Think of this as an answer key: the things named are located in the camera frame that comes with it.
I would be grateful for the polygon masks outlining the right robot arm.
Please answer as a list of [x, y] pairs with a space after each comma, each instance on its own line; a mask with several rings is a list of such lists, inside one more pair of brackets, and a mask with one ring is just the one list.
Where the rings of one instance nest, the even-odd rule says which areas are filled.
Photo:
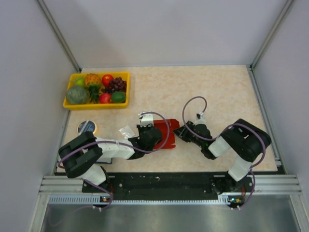
[[210, 160], [217, 159], [229, 150], [236, 153], [236, 159], [224, 177], [214, 177], [211, 180], [212, 191], [217, 194], [240, 190], [257, 157], [265, 154], [272, 143], [265, 131], [241, 118], [215, 139], [203, 119], [195, 123], [188, 121], [174, 129], [173, 133], [184, 142], [196, 144]]

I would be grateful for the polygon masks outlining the red paper box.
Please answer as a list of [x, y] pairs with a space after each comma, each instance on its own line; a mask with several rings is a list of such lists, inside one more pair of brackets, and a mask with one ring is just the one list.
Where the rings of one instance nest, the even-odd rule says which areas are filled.
[[168, 125], [169, 125], [169, 132], [167, 129], [167, 126], [165, 124], [164, 120], [155, 120], [154, 121], [154, 127], [160, 129], [162, 132], [163, 138], [160, 143], [158, 143], [154, 149], [158, 149], [166, 140], [168, 139], [165, 145], [162, 147], [162, 149], [174, 149], [176, 147], [175, 145], [175, 134], [173, 133], [174, 129], [177, 129], [180, 127], [180, 123], [176, 119], [168, 119], [167, 120]]

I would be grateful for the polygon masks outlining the small clear plastic bag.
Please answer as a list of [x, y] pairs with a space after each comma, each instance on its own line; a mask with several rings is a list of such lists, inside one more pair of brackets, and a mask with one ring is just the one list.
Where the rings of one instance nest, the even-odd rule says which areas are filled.
[[133, 132], [133, 130], [131, 129], [131, 127], [129, 125], [121, 128], [119, 130], [119, 132], [122, 134], [122, 136], [125, 138], [125, 139], [128, 139], [128, 138], [132, 138], [135, 136], [135, 133]]

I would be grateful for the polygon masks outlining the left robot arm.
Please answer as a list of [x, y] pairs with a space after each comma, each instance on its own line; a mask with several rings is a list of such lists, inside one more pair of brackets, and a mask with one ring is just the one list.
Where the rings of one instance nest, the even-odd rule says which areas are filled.
[[106, 170], [97, 165], [100, 158], [140, 159], [151, 153], [162, 139], [162, 132], [156, 127], [124, 140], [106, 140], [84, 132], [58, 150], [58, 166], [65, 170], [67, 178], [80, 177], [86, 185], [107, 192], [111, 189], [110, 179]]

